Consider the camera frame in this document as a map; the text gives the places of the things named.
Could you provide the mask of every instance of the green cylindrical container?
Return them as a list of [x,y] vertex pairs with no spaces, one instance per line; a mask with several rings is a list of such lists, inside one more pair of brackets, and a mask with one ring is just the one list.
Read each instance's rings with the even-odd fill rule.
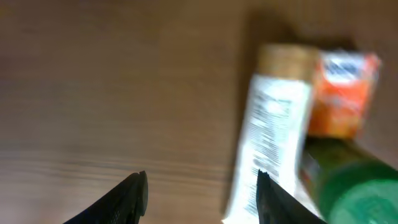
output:
[[353,141],[308,139],[300,176],[329,224],[398,223],[398,172]]

